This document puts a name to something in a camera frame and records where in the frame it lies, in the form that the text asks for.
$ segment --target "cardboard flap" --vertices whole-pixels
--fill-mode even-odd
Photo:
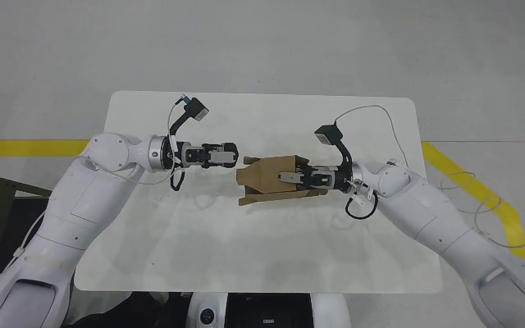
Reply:
[[[243,164],[245,165],[250,165],[250,164],[254,164],[256,161],[258,161],[259,157],[249,157],[249,156],[244,156],[243,158]]]
[[[297,165],[307,165],[308,162],[310,162],[309,159],[306,159],[304,157],[295,155],[295,164],[297,164]]]

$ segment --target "white cable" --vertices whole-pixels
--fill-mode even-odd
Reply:
[[[156,181],[156,182],[140,182],[140,181],[137,181],[137,180],[132,180],[132,179],[126,178],[125,176],[118,175],[115,172],[111,172],[111,171],[107,170],[105,167],[100,166],[97,162],[93,161],[91,158],[88,158],[86,156],[78,156],[78,157],[85,158],[86,160],[88,160],[91,163],[93,163],[97,168],[99,168],[100,170],[102,170],[102,171],[104,171],[106,173],[109,173],[110,175],[117,176],[117,177],[119,177],[121,179],[124,179],[126,181],[132,182],[132,183],[137,184],[137,185],[158,185],[158,184],[161,184],[162,182],[168,180],[172,176],[174,176],[177,171],[184,172],[185,171],[184,167],[177,167],[177,168],[175,168],[175,164],[176,163],[177,164],[181,164],[181,160],[175,155],[176,154],[175,147],[174,147],[174,144],[176,144],[175,135],[170,135],[171,114],[173,113],[173,110],[175,109],[176,105],[177,105],[176,103],[173,104],[173,107],[171,107],[170,113],[167,116],[167,135],[168,135],[168,138],[170,138],[170,147],[171,147],[171,154],[172,154],[173,164],[171,166],[170,173],[168,175],[166,175],[166,177],[164,177],[164,179],[162,179],[160,181]]]
[[[450,173],[448,175],[446,175],[447,177],[451,176],[451,175],[462,175],[462,174],[466,174],[466,175],[470,175],[472,177],[472,179],[468,180],[467,182],[465,182],[464,184],[457,184],[456,186],[454,187],[443,187],[443,179],[440,180],[440,187],[439,187],[439,190],[452,190],[452,189],[457,189],[457,188],[462,188],[466,185],[470,185],[472,182],[474,182],[474,180],[476,179],[476,175],[472,172],[469,172],[469,171],[464,171],[464,172],[457,172],[457,173]],[[494,205],[493,207],[490,207],[490,208],[487,208],[486,210],[483,210],[481,211],[483,205],[485,205],[489,200],[493,199],[493,198],[498,198],[498,203],[496,205]],[[492,195],[490,196],[489,198],[485,199],[483,202],[481,202],[479,204],[479,206],[477,207],[476,211],[474,212],[471,212],[471,211],[464,211],[462,209],[459,209],[458,208],[458,211],[462,212],[462,213],[466,213],[466,214],[473,214],[474,215],[474,226],[476,227],[476,230],[477,232],[479,232],[481,235],[483,235],[485,238],[487,238],[489,241],[491,241],[492,243],[498,245],[498,246],[501,246],[503,248],[509,248],[509,249],[513,249],[513,248],[524,248],[525,247],[525,244],[521,244],[521,245],[516,245],[516,246],[509,246],[509,245],[505,245],[505,244],[502,244],[500,242],[497,242],[495,240],[493,240],[491,238],[491,236],[486,233],[485,231],[481,230],[478,223],[477,223],[477,215],[478,214],[482,214],[482,213],[488,213],[488,212],[492,212],[494,211],[496,208],[498,208],[501,203],[503,202],[503,199],[501,199],[500,196],[498,195]]]
[[[31,227],[29,229],[29,231],[27,231],[27,234],[25,234],[25,237],[24,237],[24,240],[22,241],[22,244],[13,253],[13,258],[6,265],[6,268],[3,269],[2,273],[5,272],[16,261],[17,258],[22,256],[22,254],[25,251],[25,243],[27,243],[27,239],[30,237],[31,231],[33,231],[33,229],[36,227],[37,223],[39,223],[39,221],[42,220],[44,214],[45,214],[45,211],[43,211],[42,214],[40,214],[39,217],[33,222],[33,224],[31,225]]]
[[[370,107],[377,107],[377,108],[380,108],[382,109],[386,115],[388,116],[388,119],[390,120],[390,126],[392,127],[392,133],[394,134],[394,139],[395,139],[395,142],[397,143],[397,146],[399,147],[399,150],[401,151],[401,154],[403,154],[403,159],[404,159],[404,163],[407,165],[407,167],[409,167],[409,161],[407,161],[407,157],[406,155],[404,154],[404,150],[403,148],[401,147],[401,144],[399,143],[399,140],[397,139],[397,134],[395,133],[395,129],[394,129],[394,122],[392,121],[392,117],[390,116],[390,113],[383,107],[383,106],[380,106],[380,105],[366,105],[366,106],[359,106],[359,107],[356,107],[356,108],[352,108],[352,109],[349,109],[348,111],[342,113],[341,115],[339,115],[335,120],[334,120],[334,123],[337,123],[337,120],[339,120],[341,117],[345,116],[346,114],[350,113],[350,112],[353,112],[353,111],[357,111],[358,109],[363,109],[363,108],[370,108]]]

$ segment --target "white table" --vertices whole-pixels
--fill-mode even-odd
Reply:
[[[380,104],[392,116],[410,167],[425,175],[416,112],[407,98],[187,94],[199,98],[210,113],[201,122],[183,125],[179,140],[235,142],[240,158],[298,154],[313,165],[340,163],[337,149],[320,144],[314,130],[351,107]],[[166,134],[167,114],[179,96],[114,93],[105,131],[141,138]],[[354,159],[401,158],[381,110],[352,112],[339,127]],[[163,174],[143,180],[160,180]],[[179,193],[167,182],[137,185],[119,217],[82,257],[77,288],[305,293],[441,289],[438,257],[379,212],[365,221],[346,216],[348,195],[332,191],[323,197],[239,207],[243,193],[235,170],[223,168],[188,169]],[[355,204],[351,210],[368,211]]]

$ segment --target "black cable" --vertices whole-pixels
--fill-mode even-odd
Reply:
[[[350,206],[350,203],[354,200],[354,198],[350,197],[348,202],[346,203],[346,207],[345,207],[346,214],[348,214],[351,218],[353,218],[355,220],[364,220],[364,219],[368,219],[370,216],[372,216],[372,214],[376,212],[377,202],[379,201],[379,198],[377,197],[377,194],[376,194],[376,190],[374,190],[372,192],[372,194],[374,195],[374,207],[372,208],[372,211],[370,213],[368,213],[366,216],[355,216],[355,215],[352,215],[350,213],[350,211],[348,210],[348,207]]]
[[[180,174],[180,179],[179,179],[179,182],[177,183],[177,185],[175,185],[174,183],[174,180],[173,180],[173,171],[175,170],[175,167],[173,167],[173,169],[171,169],[171,177],[170,177],[170,186],[173,190],[175,191],[179,191],[180,190],[180,186],[182,185],[182,181],[184,181],[184,177],[186,175],[186,172],[182,171],[182,173]]]

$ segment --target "black panel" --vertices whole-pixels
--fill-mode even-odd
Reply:
[[[310,294],[228,294],[225,328],[313,328]]]

